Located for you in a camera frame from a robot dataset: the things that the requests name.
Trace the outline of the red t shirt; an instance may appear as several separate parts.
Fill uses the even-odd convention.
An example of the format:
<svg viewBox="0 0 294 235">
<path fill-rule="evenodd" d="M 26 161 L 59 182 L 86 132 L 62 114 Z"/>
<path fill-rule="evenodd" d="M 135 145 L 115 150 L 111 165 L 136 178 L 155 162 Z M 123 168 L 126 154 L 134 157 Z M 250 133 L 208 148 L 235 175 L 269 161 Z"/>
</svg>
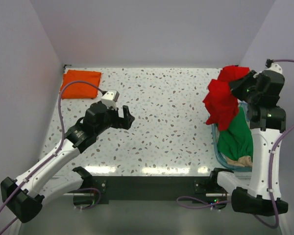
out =
<svg viewBox="0 0 294 235">
<path fill-rule="evenodd" d="M 236 81 L 249 73 L 248 67 L 226 66 L 217 79 L 212 79 L 208 85 L 208 94 L 203 103 L 210 117 L 207 125 L 217 124 L 220 131 L 228 129 L 230 123 L 239 112 L 238 99 L 231 93 L 229 83 Z"/>
</svg>

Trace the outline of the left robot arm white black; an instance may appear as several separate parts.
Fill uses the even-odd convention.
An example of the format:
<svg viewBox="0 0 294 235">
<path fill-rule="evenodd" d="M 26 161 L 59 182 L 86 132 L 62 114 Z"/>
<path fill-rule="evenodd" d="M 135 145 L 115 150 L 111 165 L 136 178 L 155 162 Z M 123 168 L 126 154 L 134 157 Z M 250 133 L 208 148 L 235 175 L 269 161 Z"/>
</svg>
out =
<svg viewBox="0 0 294 235">
<path fill-rule="evenodd" d="M 135 118 L 127 106 L 122 110 L 123 117 L 120 117 L 117 109 L 108 108 L 101 101 L 93 103 L 36 165 L 16 179 L 6 177 L 2 180 L 3 204 L 21 222 L 32 220 L 43 207 L 45 196 L 40 194 L 41 189 L 64 165 L 94 144 L 107 129 L 130 129 Z"/>
</svg>

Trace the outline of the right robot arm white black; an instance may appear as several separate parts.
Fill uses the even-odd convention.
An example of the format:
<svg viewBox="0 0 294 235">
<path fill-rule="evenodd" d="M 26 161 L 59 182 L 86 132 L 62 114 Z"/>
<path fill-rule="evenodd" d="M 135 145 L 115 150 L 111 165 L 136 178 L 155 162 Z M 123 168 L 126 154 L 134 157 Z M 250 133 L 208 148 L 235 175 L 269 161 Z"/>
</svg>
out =
<svg viewBox="0 0 294 235">
<path fill-rule="evenodd" d="M 279 186 L 280 142 L 286 133 L 286 112 L 277 102 L 284 83 L 279 66 L 259 73 L 252 70 L 229 83 L 230 94 L 247 103 L 253 140 L 252 174 L 249 184 L 245 184 L 233 171 L 215 168 L 208 186 L 213 192 L 225 189 L 235 212 L 273 216 L 288 211 Z"/>
</svg>

